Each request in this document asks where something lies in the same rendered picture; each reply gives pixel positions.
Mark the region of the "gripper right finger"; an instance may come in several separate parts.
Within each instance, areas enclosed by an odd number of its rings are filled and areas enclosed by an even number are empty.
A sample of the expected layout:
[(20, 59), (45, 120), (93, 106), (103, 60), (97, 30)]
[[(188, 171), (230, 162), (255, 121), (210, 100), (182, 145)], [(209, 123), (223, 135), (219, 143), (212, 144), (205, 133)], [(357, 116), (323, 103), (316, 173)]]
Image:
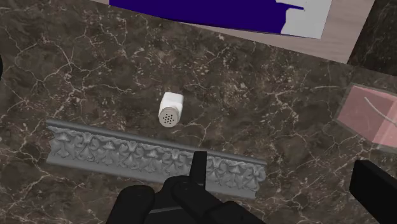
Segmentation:
[(356, 160), (349, 191), (380, 224), (397, 224), (396, 178), (369, 160)]

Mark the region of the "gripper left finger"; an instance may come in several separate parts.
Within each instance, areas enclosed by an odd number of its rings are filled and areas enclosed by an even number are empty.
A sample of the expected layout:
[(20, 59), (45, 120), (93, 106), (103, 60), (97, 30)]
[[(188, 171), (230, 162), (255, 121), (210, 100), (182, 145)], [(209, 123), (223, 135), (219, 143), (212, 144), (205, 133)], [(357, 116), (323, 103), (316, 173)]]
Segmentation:
[(187, 176), (173, 176), (155, 192), (146, 185), (124, 188), (106, 224), (265, 224), (234, 201), (222, 202), (205, 189), (207, 152), (193, 154)]

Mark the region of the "white salt shaker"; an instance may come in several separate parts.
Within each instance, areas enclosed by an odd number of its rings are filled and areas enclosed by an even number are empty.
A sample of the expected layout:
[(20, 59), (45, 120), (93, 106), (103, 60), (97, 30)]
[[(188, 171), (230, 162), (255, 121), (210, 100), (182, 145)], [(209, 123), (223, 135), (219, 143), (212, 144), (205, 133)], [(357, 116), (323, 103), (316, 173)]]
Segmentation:
[(181, 94), (165, 92), (160, 102), (158, 119), (161, 125), (171, 128), (177, 125), (183, 111), (184, 97)]

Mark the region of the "grey ornate carved moulding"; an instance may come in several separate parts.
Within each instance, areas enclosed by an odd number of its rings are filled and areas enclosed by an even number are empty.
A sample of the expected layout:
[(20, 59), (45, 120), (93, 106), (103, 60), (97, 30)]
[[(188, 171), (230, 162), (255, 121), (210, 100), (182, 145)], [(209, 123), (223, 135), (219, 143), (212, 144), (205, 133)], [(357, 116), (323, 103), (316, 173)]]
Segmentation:
[[(115, 176), (163, 183), (187, 175), (196, 147), (62, 120), (48, 119), (53, 134), (46, 161)], [(207, 150), (204, 163), (210, 192), (253, 199), (266, 178), (266, 162)]]

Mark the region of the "pink box with grey rim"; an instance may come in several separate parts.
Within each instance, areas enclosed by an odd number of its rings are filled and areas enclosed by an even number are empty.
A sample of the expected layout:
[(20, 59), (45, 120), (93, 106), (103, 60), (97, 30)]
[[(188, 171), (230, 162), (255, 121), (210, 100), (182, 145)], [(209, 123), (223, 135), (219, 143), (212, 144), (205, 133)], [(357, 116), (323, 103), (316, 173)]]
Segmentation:
[(335, 119), (378, 150), (397, 155), (397, 93), (351, 83)]

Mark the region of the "blue and white flat sheet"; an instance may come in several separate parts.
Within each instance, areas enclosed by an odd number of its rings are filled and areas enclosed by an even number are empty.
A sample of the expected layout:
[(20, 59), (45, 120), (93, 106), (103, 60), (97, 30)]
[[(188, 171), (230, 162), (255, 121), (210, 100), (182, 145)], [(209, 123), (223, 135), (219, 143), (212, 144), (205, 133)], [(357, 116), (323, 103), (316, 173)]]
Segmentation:
[(109, 0), (111, 6), (184, 22), (319, 39), (332, 0)]

